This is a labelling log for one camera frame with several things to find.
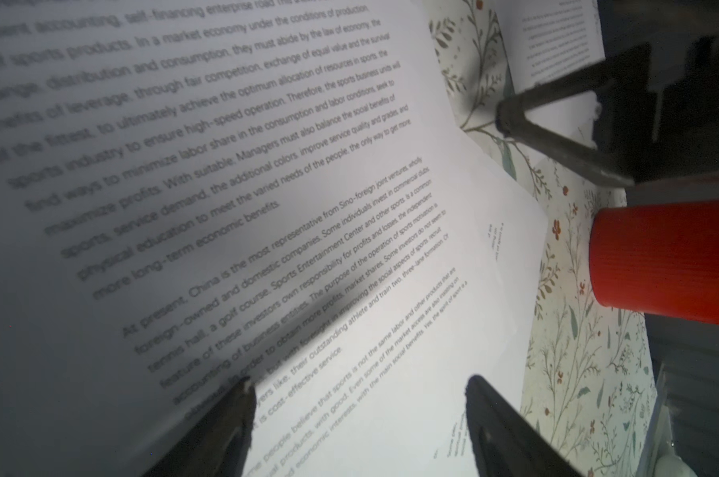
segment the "tablecloth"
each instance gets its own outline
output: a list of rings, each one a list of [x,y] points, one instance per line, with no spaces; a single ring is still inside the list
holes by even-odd
[[[633,475],[657,396],[646,326],[640,313],[596,302],[588,267],[593,217],[625,205],[624,191],[594,186],[498,133],[496,105],[513,85],[490,0],[424,6],[457,124],[550,219],[521,415],[582,475]]]

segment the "red cylinder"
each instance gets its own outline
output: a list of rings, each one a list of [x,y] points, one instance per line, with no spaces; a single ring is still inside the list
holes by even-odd
[[[601,210],[590,282],[603,306],[719,324],[719,201]]]

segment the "red cup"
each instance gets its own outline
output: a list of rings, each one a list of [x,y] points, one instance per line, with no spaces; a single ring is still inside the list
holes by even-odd
[[[719,201],[601,210],[590,282],[603,306],[719,324]]]

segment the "floral pattern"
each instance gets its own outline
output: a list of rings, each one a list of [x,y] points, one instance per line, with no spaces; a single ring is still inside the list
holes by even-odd
[[[588,270],[593,217],[625,205],[624,192],[594,186],[498,133],[494,111],[513,85],[492,0],[424,5],[457,123],[550,219],[521,414],[580,474],[633,475],[657,396],[645,323],[596,302]]]

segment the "sheet of paper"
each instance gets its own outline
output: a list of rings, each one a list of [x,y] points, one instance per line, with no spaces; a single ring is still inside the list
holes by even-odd
[[[517,92],[605,58],[596,0],[496,0],[495,8]],[[527,117],[568,137],[594,117],[595,104],[589,91]]]
[[[247,475],[425,463],[517,327],[402,16],[0,2],[0,475],[138,475],[245,375]]]
[[[412,1],[410,20],[407,26],[409,41],[405,44],[423,43],[428,31],[420,28],[420,21],[414,15],[425,19],[419,2]],[[521,405],[521,391],[524,384],[526,353],[534,320],[536,284],[539,280],[540,258],[547,232],[547,217],[536,201],[465,134],[458,130],[449,115],[447,97],[443,93],[441,78],[437,75],[436,64],[427,58],[433,53],[409,48],[405,59],[420,81],[416,95],[428,98],[422,104],[426,108],[424,120],[433,130],[453,130],[453,138],[447,141],[451,157],[460,159],[457,173],[450,177],[457,187],[469,196],[466,200],[479,201],[482,191],[493,191],[493,199],[479,202],[474,209],[482,243],[496,254],[498,269],[504,282],[517,326],[517,333],[511,337],[506,351],[496,365],[483,373],[488,381],[510,402],[517,411]],[[426,475],[475,475],[476,467],[468,436],[465,416],[453,420],[450,433],[443,439],[441,447],[433,452],[436,461],[426,469]],[[461,457],[457,462],[454,457]]]

